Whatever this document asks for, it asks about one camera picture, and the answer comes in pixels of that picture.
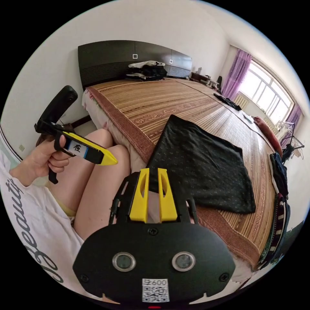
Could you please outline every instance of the red pillow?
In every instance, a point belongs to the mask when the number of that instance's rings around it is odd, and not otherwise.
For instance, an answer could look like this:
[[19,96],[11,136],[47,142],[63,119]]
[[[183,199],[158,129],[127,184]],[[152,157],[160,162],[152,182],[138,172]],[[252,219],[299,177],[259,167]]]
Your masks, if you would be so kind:
[[282,155],[283,155],[282,148],[275,134],[271,131],[271,129],[269,128],[269,126],[266,124],[266,122],[263,119],[261,119],[258,116],[253,117],[253,118],[254,118],[255,124],[262,131],[262,133],[271,143],[273,148],[279,153],[280,157],[282,158]]

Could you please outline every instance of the screw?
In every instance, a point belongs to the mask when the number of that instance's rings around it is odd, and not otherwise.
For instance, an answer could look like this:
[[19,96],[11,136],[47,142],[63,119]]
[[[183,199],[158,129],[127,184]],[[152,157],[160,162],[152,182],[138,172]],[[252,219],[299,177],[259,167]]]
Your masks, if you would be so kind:
[[220,275],[219,280],[220,282],[225,282],[229,278],[229,274],[227,272],[224,272],[223,274]]
[[84,274],[81,274],[81,275],[80,275],[80,280],[81,280],[82,282],[85,282],[85,283],[87,283],[87,282],[89,281],[88,276],[87,276],[87,275],[84,275]]
[[151,236],[155,236],[158,234],[158,229],[157,228],[149,228],[148,230],[148,233],[151,235]]

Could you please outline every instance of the white label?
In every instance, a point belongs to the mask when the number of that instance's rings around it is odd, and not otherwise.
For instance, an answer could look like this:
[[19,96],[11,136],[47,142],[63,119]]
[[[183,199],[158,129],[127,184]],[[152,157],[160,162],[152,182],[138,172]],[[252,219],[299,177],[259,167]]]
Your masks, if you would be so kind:
[[87,146],[80,144],[79,142],[71,140],[68,151],[74,155],[84,158],[87,152]]
[[146,303],[168,302],[168,279],[142,279],[142,301]]

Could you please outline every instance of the black pillowcase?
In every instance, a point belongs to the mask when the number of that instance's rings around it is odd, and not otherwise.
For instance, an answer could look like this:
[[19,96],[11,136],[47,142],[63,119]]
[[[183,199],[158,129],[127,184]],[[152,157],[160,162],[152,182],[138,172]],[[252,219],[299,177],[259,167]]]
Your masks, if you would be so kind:
[[157,168],[164,168],[180,178],[196,205],[235,213],[255,212],[242,149],[175,115],[169,117],[147,168],[150,191],[158,192]]

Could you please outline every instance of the hand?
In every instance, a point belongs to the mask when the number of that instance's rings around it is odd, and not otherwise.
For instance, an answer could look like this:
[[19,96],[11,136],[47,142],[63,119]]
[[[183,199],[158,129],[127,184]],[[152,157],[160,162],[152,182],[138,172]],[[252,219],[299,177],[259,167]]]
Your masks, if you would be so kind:
[[[64,147],[65,136],[60,137],[59,143]],[[29,186],[36,178],[47,176],[49,168],[55,173],[63,172],[69,158],[69,155],[55,150],[54,141],[43,141],[10,174],[24,186]]]

